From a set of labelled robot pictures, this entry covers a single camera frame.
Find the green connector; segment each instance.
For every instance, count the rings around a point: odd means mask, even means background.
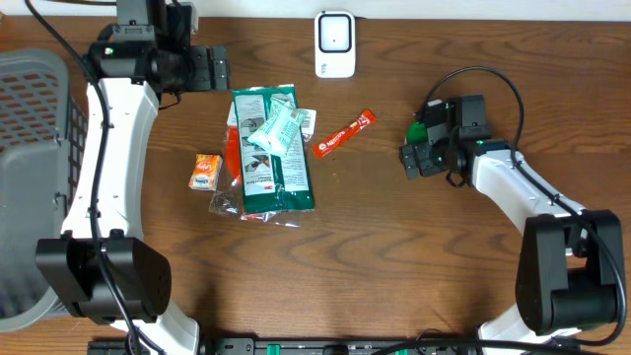
[[[267,345],[267,355],[280,355],[280,345]]]

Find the wood grain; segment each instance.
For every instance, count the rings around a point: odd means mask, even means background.
[[[112,19],[50,21],[85,52]],[[363,108],[378,118],[324,159],[308,154],[316,209],[296,229],[210,214],[211,194],[186,186],[195,153],[222,149],[229,93],[187,94],[161,111],[143,184],[146,242],[171,263],[173,298],[211,332],[467,332],[515,301],[521,241],[499,208],[441,177],[407,181],[398,161],[411,112],[461,66],[489,65],[511,77],[526,105],[521,148],[530,164],[566,195],[614,211],[631,249],[631,25],[360,20],[357,72],[345,80],[314,74],[312,21],[202,19],[200,29],[196,43],[228,46],[234,88],[296,84],[300,106],[317,110],[312,143]],[[3,19],[0,50],[25,47],[61,55],[85,107],[82,75],[59,45],[31,18]],[[471,73],[438,93],[464,94],[484,94],[494,133],[513,137],[517,108],[504,83]],[[0,354],[81,354],[92,338],[120,335],[85,319],[43,320],[1,334]],[[630,350],[629,331],[602,349]]]

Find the small orange box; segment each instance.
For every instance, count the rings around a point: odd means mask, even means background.
[[[192,189],[214,191],[217,189],[217,178],[223,160],[217,155],[197,154],[195,170],[188,182]]]

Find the orange packet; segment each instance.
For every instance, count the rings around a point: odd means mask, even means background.
[[[188,187],[192,189],[214,191],[217,189],[217,177],[223,160],[217,155],[197,154],[195,170],[190,177]]]
[[[324,139],[319,144],[314,145],[312,150],[314,151],[315,156],[322,158],[364,129],[364,127],[375,123],[376,120],[377,118],[369,109],[364,110],[359,118],[357,118],[351,125],[341,131],[333,133],[330,137]]]

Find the white rectangular device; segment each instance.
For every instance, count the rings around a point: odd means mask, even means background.
[[[348,78],[355,73],[355,17],[322,11],[315,17],[315,74]]]

